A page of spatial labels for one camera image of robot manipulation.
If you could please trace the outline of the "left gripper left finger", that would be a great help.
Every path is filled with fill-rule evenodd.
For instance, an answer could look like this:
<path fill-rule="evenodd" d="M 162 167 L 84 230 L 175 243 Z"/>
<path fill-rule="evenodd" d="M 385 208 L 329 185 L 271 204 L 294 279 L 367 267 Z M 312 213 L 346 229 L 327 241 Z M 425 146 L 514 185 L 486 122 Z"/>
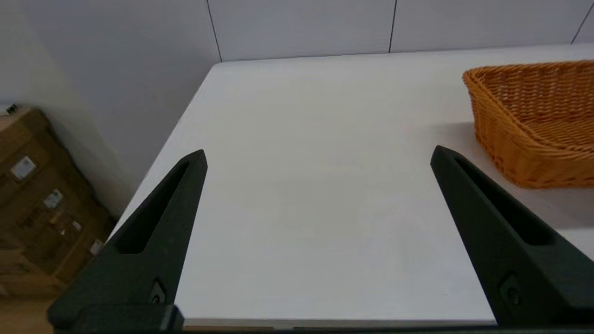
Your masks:
<path fill-rule="evenodd" d="M 182 158 L 47 310 L 56 334 L 174 334 L 175 304 L 208 165 Z"/>

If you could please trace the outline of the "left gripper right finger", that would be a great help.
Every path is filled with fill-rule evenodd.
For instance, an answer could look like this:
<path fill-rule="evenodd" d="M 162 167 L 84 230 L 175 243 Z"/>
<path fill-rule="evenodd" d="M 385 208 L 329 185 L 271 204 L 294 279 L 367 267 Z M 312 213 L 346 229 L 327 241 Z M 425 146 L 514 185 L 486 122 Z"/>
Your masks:
<path fill-rule="evenodd" d="M 593 325 L 586 254 L 458 152 L 430 165 L 499 325 Z"/>

